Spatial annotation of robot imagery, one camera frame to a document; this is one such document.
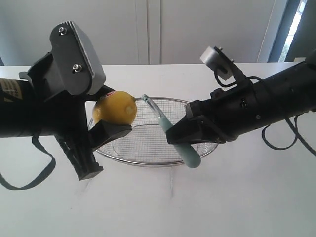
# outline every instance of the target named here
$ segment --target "metal strainer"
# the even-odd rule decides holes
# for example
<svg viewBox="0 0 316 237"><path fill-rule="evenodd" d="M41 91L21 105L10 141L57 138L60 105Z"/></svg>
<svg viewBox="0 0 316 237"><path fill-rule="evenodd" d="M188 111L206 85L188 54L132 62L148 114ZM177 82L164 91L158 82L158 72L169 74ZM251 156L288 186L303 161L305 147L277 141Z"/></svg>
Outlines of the metal strainer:
<svg viewBox="0 0 316 237"><path fill-rule="evenodd" d="M177 123L184 115L183 100L151 97L160 107L172 124ZM167 143L162 128L150 107L141 99L136 99L137 116L132 124L133 130L123 138L114 140L97 152L117 161L145 167L166 167L183 164L173 145ZM199 143L192 147L201 157L210 154L218 144Z"/></svg>

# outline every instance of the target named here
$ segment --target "light blue peeler handle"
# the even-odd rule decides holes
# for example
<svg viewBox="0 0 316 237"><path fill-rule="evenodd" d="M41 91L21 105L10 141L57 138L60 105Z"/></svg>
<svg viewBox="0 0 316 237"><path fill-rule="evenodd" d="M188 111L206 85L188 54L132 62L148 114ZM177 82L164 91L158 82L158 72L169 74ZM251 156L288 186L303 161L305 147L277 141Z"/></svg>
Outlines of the light blue peeler handle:
<svg viewBox="0 0 316 237"><path fill-rule="evenodd" d="M147 95L143 95L142 99L150 106L154 114L156 115L159 125L162 127L163 131L166 132L172 127L172 123L168 120L166 115L161 111L161 109L152 101ZM201 164L200 155L194 150L194 148L188 144L175 144L173 145L176 151L181 156L184 164L189 168L197 168Z"/></svg>

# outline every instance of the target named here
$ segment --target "yellow label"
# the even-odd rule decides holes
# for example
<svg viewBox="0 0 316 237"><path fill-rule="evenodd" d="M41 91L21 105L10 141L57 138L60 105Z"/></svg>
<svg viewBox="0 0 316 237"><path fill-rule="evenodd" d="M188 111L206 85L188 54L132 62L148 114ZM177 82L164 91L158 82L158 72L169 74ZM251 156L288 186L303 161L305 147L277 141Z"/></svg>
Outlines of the yellow label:
<svg viewBox="0 0 316 237"><path fill-rule="evenodd" d="M9 95L12 95L15 98L23 99L21 88L16 80L0 78L0 84L1 84L3 92ZM4 98L4 101L12 102L12 100L7 99L7 98Z"/></svg>

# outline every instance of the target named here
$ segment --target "yellow lemon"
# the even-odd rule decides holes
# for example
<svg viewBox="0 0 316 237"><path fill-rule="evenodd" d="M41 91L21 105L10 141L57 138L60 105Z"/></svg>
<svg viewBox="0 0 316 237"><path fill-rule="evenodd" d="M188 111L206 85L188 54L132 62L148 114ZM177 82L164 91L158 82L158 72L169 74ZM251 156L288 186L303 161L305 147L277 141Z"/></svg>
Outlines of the yellow lemon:
<svg viewBox="0 0 316 237"><path fill-rule="evenodd" d="M92 111L94 124L100 120L117 125L131 125L135 120L135 98L124 91L113 91L98 100Z"/></svg>

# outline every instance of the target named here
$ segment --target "white table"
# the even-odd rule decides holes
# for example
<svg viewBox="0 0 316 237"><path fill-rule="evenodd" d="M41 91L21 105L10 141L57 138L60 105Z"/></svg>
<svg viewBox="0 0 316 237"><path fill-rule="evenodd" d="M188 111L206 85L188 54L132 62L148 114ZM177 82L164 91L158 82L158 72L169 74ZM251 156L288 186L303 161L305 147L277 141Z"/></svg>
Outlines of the white table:
<svg viewBox="0 0 316 237"><path fill-rule="evenodd" d="M239 64L246 75L267 77L293 64ZM0 67L18 78L28 67ZM207 99L218 88L204 65L104 66L106 84L138 97ZM88 119L92 104L87 105ZM299 118L316 147L315 115ZM267 131L282 146L293 134L284 122ZM78 181L53 137L40 139L57 159L51 176L27 191L0 187L0 236L33 237L306 237L316 235L316 158L298 142L274 151L261 129L220 145L197 169L141 168L95 154L105 170ZM30 138L0 140L0 170L22 186L48 163Z"/></svg>

